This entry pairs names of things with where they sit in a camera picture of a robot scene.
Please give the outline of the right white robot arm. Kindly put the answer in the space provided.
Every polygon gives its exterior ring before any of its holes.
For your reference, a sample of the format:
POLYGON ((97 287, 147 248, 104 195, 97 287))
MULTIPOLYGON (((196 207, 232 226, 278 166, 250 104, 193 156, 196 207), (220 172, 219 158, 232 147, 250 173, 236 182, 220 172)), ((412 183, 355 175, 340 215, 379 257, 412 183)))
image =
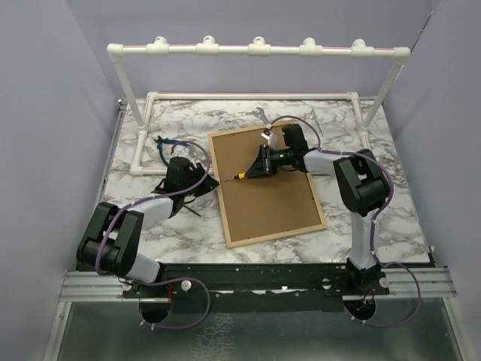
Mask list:
POLYGON ((298 124, 283 126, 282 134, 286 147, 275 150, 271 146, 274 135, 265 129, 262 136, 268 140, 267 144, 259 147, 258 155, 247 171, 235 178, 269 177, 284 166, 303 173, 334 177, 343 204, 350 212, 352 224, 348 264, 355 270, 346 274, 345 284, 351 293, 362 294, 373 283, 367 270, 379 263, 377 219, 392 200, 392 179, 369 149, 341 152, 323 150, 321 147, 310 148, 298 124))

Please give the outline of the wooden picture frame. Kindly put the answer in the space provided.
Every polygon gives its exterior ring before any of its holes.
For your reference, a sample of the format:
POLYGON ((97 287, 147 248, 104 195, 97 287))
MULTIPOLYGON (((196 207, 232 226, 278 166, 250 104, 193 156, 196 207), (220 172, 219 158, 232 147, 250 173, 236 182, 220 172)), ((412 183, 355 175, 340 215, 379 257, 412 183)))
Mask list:
POLYGON ((229 248, 322 231, 327 221, 310 174, 280 169, 270 177, 235 180, 255 161, 263 126, 208 135, 229 248))

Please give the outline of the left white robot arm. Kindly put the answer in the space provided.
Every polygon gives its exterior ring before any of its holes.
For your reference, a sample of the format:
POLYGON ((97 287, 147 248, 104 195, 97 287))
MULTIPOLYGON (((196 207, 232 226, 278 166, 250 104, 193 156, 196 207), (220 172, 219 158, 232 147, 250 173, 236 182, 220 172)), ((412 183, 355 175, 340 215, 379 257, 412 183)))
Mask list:
POLYGON ((201 163, 175 156, 165 178, 146 198, 132 205, 101 202, 96 206, 77 248, 77 263, 100 275, 138 280, 148 296, 161 295, 166 279, 159 274, 160 264, 138 252, 142 231, 174 217, 187 198, 197 199, 218 186, 201 163))

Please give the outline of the small yellow screwdriver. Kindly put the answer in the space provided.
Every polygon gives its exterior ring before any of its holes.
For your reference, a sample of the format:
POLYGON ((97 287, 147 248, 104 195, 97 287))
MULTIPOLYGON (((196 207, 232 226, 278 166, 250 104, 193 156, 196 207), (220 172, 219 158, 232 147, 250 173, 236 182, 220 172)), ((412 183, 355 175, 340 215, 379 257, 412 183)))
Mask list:
POLYGON ((237 180, 244 180, 244 179, 247 179, 247 175, 246 173, 240 173, 240 174, 236 174, 235 176, 233 177, 229 177, 228 179, 225 179, 224 182, 227 182, 227 181, 237 181, 237 180))

